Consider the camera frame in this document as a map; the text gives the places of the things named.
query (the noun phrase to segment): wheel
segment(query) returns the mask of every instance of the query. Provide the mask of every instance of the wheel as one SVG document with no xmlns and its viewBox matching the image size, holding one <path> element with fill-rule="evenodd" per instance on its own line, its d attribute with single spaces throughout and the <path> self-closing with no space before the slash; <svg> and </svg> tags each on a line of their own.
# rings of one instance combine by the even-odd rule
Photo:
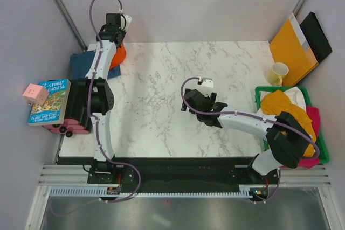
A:
<svg viewBox="0 0 345 230">
<path fill-rule="evenodd" d="M 72 137 L 72 136 L 73 136 L 73 132 L 71 132 L 71 131 L 66 132 L 66 137 Z"/>
<path fill-rule="evenodd" d="M 61 127 L 59 129 L 60 133 L 65 133 L 67 131 L 67 128 L 66 127 Z"/>
</svg>

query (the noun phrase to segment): black folder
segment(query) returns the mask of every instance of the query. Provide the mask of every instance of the black folder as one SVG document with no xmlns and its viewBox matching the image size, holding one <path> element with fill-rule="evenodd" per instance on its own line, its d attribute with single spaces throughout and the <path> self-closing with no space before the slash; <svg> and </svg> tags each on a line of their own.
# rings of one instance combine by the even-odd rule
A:
<svg viewBox="0 0 345 230">
<path fill-rule="evenodd" d="M 316 57 L 316 60 L 320 63 L 332 53 L 332 48 L 323 33 L 315 13 L 310 12 L 300 26 Z"/>
</svg>

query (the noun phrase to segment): blue cloth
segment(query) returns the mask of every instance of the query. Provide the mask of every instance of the blue cloth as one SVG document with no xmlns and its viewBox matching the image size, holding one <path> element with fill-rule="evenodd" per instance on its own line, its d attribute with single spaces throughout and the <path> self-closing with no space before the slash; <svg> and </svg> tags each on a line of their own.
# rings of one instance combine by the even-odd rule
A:
<svg viewBox="0 0 345 230">
<path fill-rule="evenodd" d="M 84 53 L 73 54 L 70 56 L 72 79 L 85 78 L 87 72 L 90 70 L 95 53 L 95 51 L 86 51 Z M 109 71 L 108 79 L 116 78 L 119 75 L 121 75 L 120 65 Z"/>
</svg>

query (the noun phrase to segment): white cloth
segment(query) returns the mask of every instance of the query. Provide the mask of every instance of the white cloth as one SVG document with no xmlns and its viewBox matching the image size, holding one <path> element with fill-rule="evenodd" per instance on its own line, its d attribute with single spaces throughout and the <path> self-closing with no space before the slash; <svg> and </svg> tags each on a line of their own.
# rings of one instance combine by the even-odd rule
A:
<svg viewBox="0 0 345 230">
<path fill-rule="evenodd" d="M 260 101 L 262 101 L 264 97 L 266 95 L 271 94 L 271 92 L 260 91 L 259 94 L 260 94 Z M 307 112 L 306 101 L 304 100 L 302 91 L 298 87 L 296 86 L 292 87 L 289 90 L 286 90 L 284 94 L 286 94 L 287 97 L 289 97 L 292 104 L 297 105 L 298 107 L 302 108 L 305 112 Z M 263 110 L 260 108 L 257 114 L 264 114 Z"/>
</svg>

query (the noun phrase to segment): yellow cloth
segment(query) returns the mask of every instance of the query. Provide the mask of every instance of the yellow cloth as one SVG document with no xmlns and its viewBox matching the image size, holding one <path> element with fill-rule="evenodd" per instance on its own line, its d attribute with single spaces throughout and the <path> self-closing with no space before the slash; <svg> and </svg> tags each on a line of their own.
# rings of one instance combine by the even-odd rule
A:
<svg viewBox="0 0 345 230">
<path fill-rule="evenodd" d="M 312 136 L 312 141 L 316 141 L 316 135 L 312 127 L 312 120 L 302 108 L 292 104 L 289 97 L 287 97 L 287 95 L 281 90 L 277 90 L 274 93 L 265 96 L 261 102 L 261 109 L 264 114 L 267 115 L 280 115 L 282 111 L 290 113 L 298 123 L 301 124 L 304 130 Z M 311 157 L 313 155 L 314 147 L 309 144 L 304 156 Z"/>
</svg>

